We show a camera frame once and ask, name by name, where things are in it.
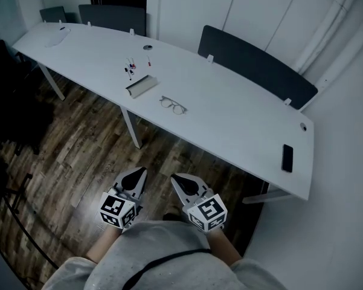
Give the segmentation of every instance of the wooden floor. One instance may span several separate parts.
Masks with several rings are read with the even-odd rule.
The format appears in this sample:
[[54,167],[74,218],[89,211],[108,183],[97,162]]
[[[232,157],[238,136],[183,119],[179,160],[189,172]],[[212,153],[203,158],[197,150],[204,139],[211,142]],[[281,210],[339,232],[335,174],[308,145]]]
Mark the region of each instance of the wooden floor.
[[[176,172],[200,176],[220,194],[231,219],[245,187],[244,171],[143,119],[138,120],[143,147],[137,149],[117,105],[58,74],[53,77],[66,99],[60,101],[43,79],[37,98],[52,103],[55,110],[40,154],[25,147],[16,156],[12,143],[5,144],[0,157],[9,165],[7,187],[18,189],[26,173],[33,175],[18,216],[57,265],[87,252],[104,229],[97,215],[101,194],[120,172],[136,166],[147,167],[149,176],[136,221],[162,218],[172,192],[169,177]],[[0,250],[32,289],[40,289],[54,272],[4,203],[0,208]]]

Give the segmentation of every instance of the white plastic clip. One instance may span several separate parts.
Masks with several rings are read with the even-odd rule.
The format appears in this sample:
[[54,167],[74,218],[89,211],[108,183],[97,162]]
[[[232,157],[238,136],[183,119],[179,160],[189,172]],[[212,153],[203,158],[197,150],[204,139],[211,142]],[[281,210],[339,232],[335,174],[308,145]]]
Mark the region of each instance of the white plastic clip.
[[290,98],[287,98],[284,102],[283,102],[285,105],[290,105],[291,103],[291,99]]
[[213,56],[212,56],[212,55],[208,55],[208,57],[207,57],[207,61],[208,61],[209,63],[213,63]]

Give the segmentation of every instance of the gray shirt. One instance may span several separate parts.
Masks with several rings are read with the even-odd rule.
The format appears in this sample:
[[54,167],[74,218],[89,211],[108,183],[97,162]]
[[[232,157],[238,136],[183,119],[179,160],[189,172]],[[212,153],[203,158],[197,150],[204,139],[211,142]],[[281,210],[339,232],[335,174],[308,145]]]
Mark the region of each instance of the gray shirt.
[[[204,233],[178,221],[140,222],[114,242],[96,265],[68,259],[46,282],[45,290],[109,290],[123,285],[149,262],[171,254],[209,249]],[[145,272],[133,289],[273,289],[286,288],[252,260],[231,267],[206,253],[178,257]]]

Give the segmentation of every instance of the smartphone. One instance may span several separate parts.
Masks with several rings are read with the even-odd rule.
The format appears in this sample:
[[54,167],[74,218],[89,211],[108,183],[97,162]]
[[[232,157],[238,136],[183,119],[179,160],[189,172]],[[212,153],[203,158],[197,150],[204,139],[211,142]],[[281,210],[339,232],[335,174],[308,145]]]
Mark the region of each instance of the smartphone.
[[292,173],[293,153],[294,150],[291,146],[283,145],[282,171]]

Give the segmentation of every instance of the white table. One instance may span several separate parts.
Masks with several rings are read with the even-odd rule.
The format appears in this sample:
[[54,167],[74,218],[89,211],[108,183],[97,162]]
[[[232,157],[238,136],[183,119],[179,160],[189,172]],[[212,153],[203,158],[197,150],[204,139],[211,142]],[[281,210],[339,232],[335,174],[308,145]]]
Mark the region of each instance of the white table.
[[[45,47],[62,27],[54,23],[38,24],[13,45],[39,63],[62,100],[64,96],[45,66],[121,106],[137,147],[141,140],[132,113],[278,188],[244,202],[291,196],[308,199],[314,126],[302,113],[259,85],[189,51],[121,31],[64,26],[71,32],[55,47]],[[153,49],[143,50],[145,45]],[[132,81],[124,70],[127,57],[133,57],[137,66]],[[147,74],[159,84],[132,99],[125,87]],[[175,115],[162,107],[162,95],[186,107],[187,113]],[[292,173],[281,170],[284,144],[294,148]]]

